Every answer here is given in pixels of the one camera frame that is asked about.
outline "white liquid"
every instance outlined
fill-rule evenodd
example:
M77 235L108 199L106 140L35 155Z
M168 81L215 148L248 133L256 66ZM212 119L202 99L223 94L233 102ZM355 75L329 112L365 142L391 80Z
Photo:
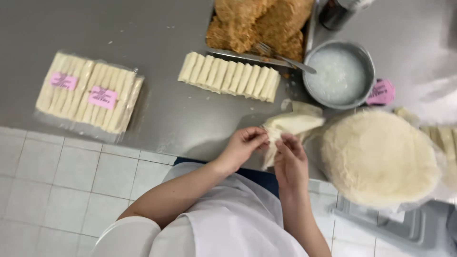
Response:
M309 87L328 103L353 103L365 89L366 75L362 63L346 50L318 51L309 60L309 66L317 71L317 74L306 74Z

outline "stainless steel counter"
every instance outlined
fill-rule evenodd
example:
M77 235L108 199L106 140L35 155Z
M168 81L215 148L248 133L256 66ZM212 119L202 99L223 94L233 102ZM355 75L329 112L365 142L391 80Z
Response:
M316 32L364 45L377 76L404 105L430 120L457 121L457 21L453 0L379 0L343 31ZM0 125L63 136L33 118L43 78L58 49L137 67L146 77L121 145L211 160L238 128L261 125L283 99L315 103L300 73L283 80L274 104L218 95L177 81L185 55L205 52L212 0L4 0L0 8ZM334 114L326 110L325 115ZM258 169L254 156L245 167ZM312 178L323 179L311 169Z

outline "pink paper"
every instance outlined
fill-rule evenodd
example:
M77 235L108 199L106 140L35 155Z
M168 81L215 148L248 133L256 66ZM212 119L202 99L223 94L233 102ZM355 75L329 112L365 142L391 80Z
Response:
M68 76L66 74L55 72L49 80L52 86L61 87L73 91L78 82L77 77Z
M99 86L92 87L88 102L112 110L116 103L117 93Z
M395 98L395 87L389 80L381 80L373 87L367 104L389 104Z

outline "plastic bag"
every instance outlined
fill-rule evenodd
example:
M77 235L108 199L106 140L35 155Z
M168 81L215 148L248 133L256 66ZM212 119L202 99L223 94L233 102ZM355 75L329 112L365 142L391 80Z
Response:
M326 172L326 168L324 166L324 163L322 161L322 156L321 156L321 148L322 148L322 136L324 135L324 132L333 124L339 122L340 120L354 114L357 112L369 112L372 110L379 110L379 108L359 108L354 111L349 111L345 112L332 120L330 120L328 123L326 123L319 131L316 133L313 133L304 143L304 148L305 152L308 156L308 160L312 162L316 167L318 167L329 179L330 182L332 182L332 176ZM446 172L446 158L441 151L441 149L436 146L431 140L430 145L433 147L434 153L435 153L435 158L436 158L436 163L438 165L439 170L444 174ZM388 211L388 212L400 212L400 211L408 211L415 209L419 207L420 205L426 203L429 200L440 200L440 201L445 201L445 202L450 202L452 201L452 197L455 196L455 194L448 189L444 183L441 181L441 179L438 181L438 183L435 185L434 190L432 190L426 197L412 203L397 203L393 204L392 206L387 206L387 207L376 207L376 206L369 206L370 208L377 209L377 210L382 210L382 211Z
M137 70L58 51L44 79L35 117L108 143L122 140L144 77Z

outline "row of spring rolls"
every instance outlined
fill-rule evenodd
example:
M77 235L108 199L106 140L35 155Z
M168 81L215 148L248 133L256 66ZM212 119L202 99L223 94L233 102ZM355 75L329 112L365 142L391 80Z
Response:
M274 102L281 76L268 67L224 61L211 55L187 54L178 81L218 94Z
M77 78L76 87L68 90L51 85L55 73ZM36 108L58 118L91 124L118 134L127 129L143 80L130 70L57 52L44 79ZM113 109L88 102L94 86L117 93Z

